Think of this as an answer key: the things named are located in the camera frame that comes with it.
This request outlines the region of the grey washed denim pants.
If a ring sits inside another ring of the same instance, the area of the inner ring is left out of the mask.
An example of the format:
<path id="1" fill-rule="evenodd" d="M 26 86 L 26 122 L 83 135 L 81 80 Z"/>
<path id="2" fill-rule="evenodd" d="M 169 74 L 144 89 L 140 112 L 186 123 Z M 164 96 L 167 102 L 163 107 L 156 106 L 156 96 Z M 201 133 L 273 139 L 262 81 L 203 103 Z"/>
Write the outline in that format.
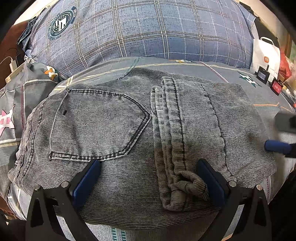
<path id="1" fill-rule="evenodd" d="M 80 214 L 128 230 L 162 228 L 216 211 L 198 161 L 241 187 L 276 171 L 265 126 L 243 88 L 144 68 L 70 85 L 28 116 L 8 177 L 27 194 L 54 188 L 98 160 Z"/>

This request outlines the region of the grey star-print bed sheet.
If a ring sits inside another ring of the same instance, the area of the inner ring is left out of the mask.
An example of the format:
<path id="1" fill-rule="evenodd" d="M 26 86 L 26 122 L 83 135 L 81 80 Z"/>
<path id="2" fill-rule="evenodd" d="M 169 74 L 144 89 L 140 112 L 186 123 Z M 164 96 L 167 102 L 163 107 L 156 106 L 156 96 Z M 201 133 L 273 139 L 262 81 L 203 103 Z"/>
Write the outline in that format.
<path id="1" fill-rule="evenodd" d="M 268 136 L 266 141 L 276 140 L 295 144 L 295 133 L 278 131 L 275 127 L 274 120 L 276 114 L 279 112 L 295 114 L 295 110 L 288 106 L 287 101 L 282 96 L 277 96 L 271 90 L 270 85 L 261 83 L 254 74 L 245 69 L 239 70 L 234 67 L 227 67 L 224 64 L 161 60 L 152 57 L 118 58 L 97 64 L 68 78 L 63 78 L 58 74 L 60 82 L 47 97 L 53 93 L 62 92 L 70 85 L 80 82 L 90 83 L 96 81 L 100 84 L 121 79 L 132 70 L 138 68 L 197 77 L 213 82 L 238 84 L 243 88 L 253 107 L 261 117 Z M 278 240 L 294 240 L 295 191 L 286 192 L 286 188 L 287 180 L 295 175 L 295 158 L 287 158 L 285 155 L 276 152 L 266 152 L 274 155 L 276 171 L 270 176 L 265 177 L 257 185 L 262 186 L 266 196 L 271 220 L 271 238 L 273 234 L 276 234 Z M 5 237 L 10 237 L 14 240 L 25 240 L 27 214 L 33 192 L 32 194 L 27 194 L 11 182 L 5 201 L 16 215 L 16 219 L 11 221 L 1 220 L 1 229 Z M 220 208 L 214 206 L 211 201 L 209 203 L 216 208 L 216 211 L 207 216 L 198 217 L 177 225 L 138 230 L 128 230 L 113 225 L 87 223 L 80 214 L 80 210 L 84 205 L 78 209 L 78 213 L 97 240 L 200 240 L 220 211 Z M 58 206 L 55 206 L 54 209 L 67 240 L 75 240 L 70 233 L 67 223 L 61 216 Z M 241 211 L 242 206 L 239 206 L 235 214 L 235 219 L 232 221 L 224 238 L 231 237 Z"/>

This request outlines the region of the small red display device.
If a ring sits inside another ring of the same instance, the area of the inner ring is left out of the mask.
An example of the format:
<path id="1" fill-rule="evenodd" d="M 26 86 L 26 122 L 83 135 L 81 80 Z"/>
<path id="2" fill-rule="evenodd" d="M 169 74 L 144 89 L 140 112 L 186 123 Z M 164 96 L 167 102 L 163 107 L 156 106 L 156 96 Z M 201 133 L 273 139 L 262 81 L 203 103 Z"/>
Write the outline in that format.
<path id="1" fill-rule="evenodd" d="M 271 90 L 277 95 L 279 96 L 279 94 L 282 91 L 283 88 L 283 84 L 277 80 L 276 78 L 273 79 L 271 86 L 270 86 Z"/>

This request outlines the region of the small black display device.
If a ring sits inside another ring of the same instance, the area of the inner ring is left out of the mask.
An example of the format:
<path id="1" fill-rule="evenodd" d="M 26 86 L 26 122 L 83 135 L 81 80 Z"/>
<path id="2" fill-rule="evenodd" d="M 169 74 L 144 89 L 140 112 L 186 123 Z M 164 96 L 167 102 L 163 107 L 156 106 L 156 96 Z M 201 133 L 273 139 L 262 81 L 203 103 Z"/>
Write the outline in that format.
<path id="1" fill-rule="evenodd" d="M 258 71 L 256 72 L 256 78 L 264 84 L 267 84 L 268 78 L 270 76 L 268 69 L 269 69 L 269 65 L 267 65 L 265 69 L 259 66 Z"/>

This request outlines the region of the red plastic bag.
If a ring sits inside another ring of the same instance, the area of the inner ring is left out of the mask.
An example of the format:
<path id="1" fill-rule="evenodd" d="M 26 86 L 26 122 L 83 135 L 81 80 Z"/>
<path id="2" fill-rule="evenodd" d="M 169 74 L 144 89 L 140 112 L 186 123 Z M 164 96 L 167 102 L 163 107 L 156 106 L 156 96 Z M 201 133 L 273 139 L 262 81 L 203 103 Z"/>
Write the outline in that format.
<path id="1" fill-rule="evenodd" d="M 282 83 L 285 81 L 295 80 L 295 65 L 286 57 L 285 53 L 280 53 L 280 68 L 278 72 L 278 80 Z"/>

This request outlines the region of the white paper shopping bag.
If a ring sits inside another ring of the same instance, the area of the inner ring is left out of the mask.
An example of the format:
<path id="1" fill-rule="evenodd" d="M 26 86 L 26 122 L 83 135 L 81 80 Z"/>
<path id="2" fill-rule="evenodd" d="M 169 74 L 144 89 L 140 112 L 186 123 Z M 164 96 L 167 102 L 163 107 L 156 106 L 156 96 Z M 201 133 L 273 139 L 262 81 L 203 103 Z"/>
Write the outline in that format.
<path id="1" fill-rule="evenodd" d="M 272 82 L 274 78 L 278 78 L 280 68 L 280 49 L 267 37 L 253 39 L 250 72 L 257 72 L 259 67 L 262 67 L 269 73 L 269 82 Z"/>

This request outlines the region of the grey star-print pillow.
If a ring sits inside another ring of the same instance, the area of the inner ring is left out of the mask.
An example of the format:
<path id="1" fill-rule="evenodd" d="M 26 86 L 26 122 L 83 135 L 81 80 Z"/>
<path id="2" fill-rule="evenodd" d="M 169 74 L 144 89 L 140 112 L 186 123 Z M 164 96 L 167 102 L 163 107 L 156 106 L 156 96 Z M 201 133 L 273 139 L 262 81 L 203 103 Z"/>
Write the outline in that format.
<path id="1" fill-rule="evenodd" d="M 60 82 L 58 72 L 43 63 L 27 60 L 17 75 L 1 89 L 1 198 L 11 181 L 8 172 L 16 161 L 28 115 Z"/>

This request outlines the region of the beige power strip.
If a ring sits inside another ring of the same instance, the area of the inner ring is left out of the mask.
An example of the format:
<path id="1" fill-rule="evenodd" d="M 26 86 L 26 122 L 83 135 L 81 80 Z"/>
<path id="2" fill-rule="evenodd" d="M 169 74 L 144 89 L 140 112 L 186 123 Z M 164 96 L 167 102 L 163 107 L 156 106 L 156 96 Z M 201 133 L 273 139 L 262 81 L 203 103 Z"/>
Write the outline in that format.
<path id="1" fill-rule="evenodd" d="M 6 84 L 8 84 L 14 77 L 16 77 L 23 70 L 24 65 L 25 63 L 22 63 L 20 66 L 14 68 L 13 64 L 10 64 L 11 74 L 7 78 L 5 78 Z"/>

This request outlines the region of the white phone charger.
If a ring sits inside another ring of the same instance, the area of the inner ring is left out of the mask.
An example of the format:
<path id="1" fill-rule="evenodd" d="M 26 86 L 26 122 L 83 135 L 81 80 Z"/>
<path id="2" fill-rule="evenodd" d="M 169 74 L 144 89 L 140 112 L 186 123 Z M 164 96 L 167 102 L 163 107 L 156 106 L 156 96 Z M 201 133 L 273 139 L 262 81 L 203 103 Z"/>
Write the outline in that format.
<path id="1" fill-rule="evenodd" d="M 16 62 L 16 60 L 11 59 L 10 62 L 10 69 L 11 69 L 11 73 L 13 73 L 18 67 L 18 64 Z"/>

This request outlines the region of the brown wooden headboard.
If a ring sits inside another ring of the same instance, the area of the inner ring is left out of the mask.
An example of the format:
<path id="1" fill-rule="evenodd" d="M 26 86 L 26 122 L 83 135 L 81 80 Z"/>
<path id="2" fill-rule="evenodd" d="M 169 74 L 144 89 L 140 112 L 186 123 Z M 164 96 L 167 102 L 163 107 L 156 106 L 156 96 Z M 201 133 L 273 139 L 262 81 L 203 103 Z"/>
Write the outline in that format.
<path id="1" fill-rule="evenodd" d="M 6 85 L 5 78 L 11 74 L 10 57 L 12 57 L 14 60 L 18 59 L 19 63 L 21 59 L 23 61 L 25 53 L 22 48 L 16 44 L 16 42 L 23 31 L 26 29 L 27 25 L 28 21 L 23 21 L 13 25 L 1 42 L 1 88 Z"/>

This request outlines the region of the blue plaid duvet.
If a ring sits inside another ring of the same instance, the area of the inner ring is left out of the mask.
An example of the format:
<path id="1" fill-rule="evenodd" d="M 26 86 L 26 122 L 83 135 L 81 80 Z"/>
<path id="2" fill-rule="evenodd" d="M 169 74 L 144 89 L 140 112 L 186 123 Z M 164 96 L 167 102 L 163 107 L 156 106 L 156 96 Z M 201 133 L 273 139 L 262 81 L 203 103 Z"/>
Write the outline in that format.
<path id="1" fill-rule="evenodd" d="M 255 16 L 236 1 L 57 1 L 18 39 L 26 56 L 68 78 L 125 57 L 249 68 Z"/>

